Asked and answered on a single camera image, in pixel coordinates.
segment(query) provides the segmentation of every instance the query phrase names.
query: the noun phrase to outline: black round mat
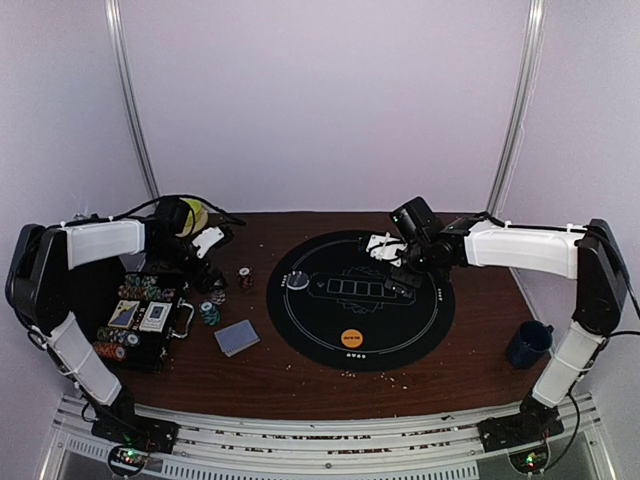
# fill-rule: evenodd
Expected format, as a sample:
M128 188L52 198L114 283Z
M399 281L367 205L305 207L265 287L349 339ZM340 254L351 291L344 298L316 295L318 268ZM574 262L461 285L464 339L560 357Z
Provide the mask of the black round mat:
M410 298L384 287L389 263L358 248L372 232L343 231L298 245L278 263L267 307L282 337L306 357L349 371L382 371L419 360L444 339L455 299L448 280L428 275ZM309 285L287 288L302 271Z

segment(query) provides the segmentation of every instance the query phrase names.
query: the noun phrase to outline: blue mug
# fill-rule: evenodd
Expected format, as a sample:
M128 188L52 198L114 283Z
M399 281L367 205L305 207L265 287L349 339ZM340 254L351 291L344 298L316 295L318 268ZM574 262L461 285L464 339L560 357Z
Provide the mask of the blue mug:
M509 342L507 359L520 370L535 365L553 344L553 326L535 320L524 322Z

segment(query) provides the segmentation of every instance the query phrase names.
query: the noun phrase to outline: orange disc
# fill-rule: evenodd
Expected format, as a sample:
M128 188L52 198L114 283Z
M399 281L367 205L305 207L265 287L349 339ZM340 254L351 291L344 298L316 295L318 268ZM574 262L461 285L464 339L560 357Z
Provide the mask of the orange disc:
M350 328L342 332L342 344L347 348L358 348L362 345L362 333Z

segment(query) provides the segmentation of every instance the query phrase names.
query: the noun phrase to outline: white wall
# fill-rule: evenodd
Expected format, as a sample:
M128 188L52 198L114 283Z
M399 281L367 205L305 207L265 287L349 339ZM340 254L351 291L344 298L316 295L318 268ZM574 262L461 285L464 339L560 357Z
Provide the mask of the white wall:
M4 278L25 223L120 212L146 195L104 2L1 2L0 65ZM4 300L0 379L0 478L31 479L66 383L49 357L28 342Z
M525 136L504 218L610 222L640 288L640 3L550 1ZM566 325L575 284L523 273L543 321ZM628 306L622 327L640 330ZM640 471L640 344L612 340L583 382L613 442L621 478Z
M485 207L528 0L122 2L161 189L235 211Z

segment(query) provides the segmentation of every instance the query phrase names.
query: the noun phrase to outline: dark brown tabletop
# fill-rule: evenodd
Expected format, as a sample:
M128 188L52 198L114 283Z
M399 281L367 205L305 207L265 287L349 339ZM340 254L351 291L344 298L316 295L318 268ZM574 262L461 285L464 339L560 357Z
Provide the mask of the dark brown tabletop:
M456 316L436 350L407 367L384 373L345 373L323 367L291 348L273 327L266 305L269 275L292 247L336 230L392 231L384 213L246 214L246 227L210 257L229 280L221 323L199 315L186 340L171 344L159 374L118 371L138 403L216 415L273 419L361 419L422 415L521 400L545 362L514 369L504 350L517 326L531 318L506 268L452 272ZM454 216L443 215L448 221ZM240 267L254 286L236 283ZM194 295L194 305L204 297ZM249 319L260 343L227 358L213 332Z

